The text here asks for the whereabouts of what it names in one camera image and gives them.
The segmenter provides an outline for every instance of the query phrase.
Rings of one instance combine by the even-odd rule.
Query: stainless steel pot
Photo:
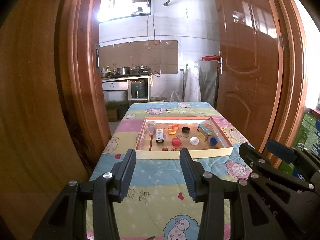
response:
[[[110,75],[111,75],[111,71],[106,73],[101,73],[101,78],[108,78]]]
[[[117,76],[119,75],[119,71],[111,71],[111,76]]]
[[[119,75],[130,75],[130,67],[118,67]]]

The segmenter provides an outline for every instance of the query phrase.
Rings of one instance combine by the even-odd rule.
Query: table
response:
[[[239,156],[239,146],[248,143],[217,110],[206,102],[157,102],[132,104],[115,134],[106,146],[90,180],[110,171],[122,161],[128,148],[135,148],[146,116],[212,116],[233,145],[230,156],[199,158],[206,171],[221,179],[247,179],[251,169]],[[202,203],[189,197],[179,160],[138,159],[127,197],[115,203],[117,226],[123,240],[171,240],[177,223],[185,229],[177,231],[186,240],[197,239]],[[230,238],[230,207],[225,200],[225,239]],[[93,238],[92,202],[87,205],[87,238]]]

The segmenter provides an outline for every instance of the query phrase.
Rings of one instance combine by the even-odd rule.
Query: cardboard tray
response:
[[[157,144],[156,136],[154,135],[152,137],[148,135],[148,121],[154,121],[156,123],[156,129],[163,129],[165,136],[164,143]],[[219,143],[215,147],[210,146],[209,141],[204,142],[199,136],[197,136],[196,127],[200,123],[204,124],[213,132],[211,136],[217,136],[219,138]],[[180,125],[180,129],[175,135],[168,135],[167,130],[169,129],[170,124]],[[181,128],[183,126],[190,127],[189,134],[182,133]],[[193,136],[196,136],[200,139],[200,142],[197,146],[190,144],[190,137]],[[174,137],[179,137],[181,139],[181,146],[172,146],[171,140]],[[213,118],[208,116],[192,116],[146,117],[141,128],[135,151],[138,159],[177,160],[179,159],[180,148],[182,147],[185,147],[189,150],[193,159],[230,156],[233,150],[232,144]]]

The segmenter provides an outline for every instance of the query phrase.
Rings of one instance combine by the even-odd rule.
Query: drawer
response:
[[[103,82],[102,83],[103,91],[112,91],[112,90],[127,90],[127,82]]]

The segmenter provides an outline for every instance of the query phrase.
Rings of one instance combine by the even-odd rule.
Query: pink sheep print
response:
[[[247,166],[233,161],[226,161],[225,164],[227,166],[227,173],[236,179],[247,179],[249,177],[250,170]]]

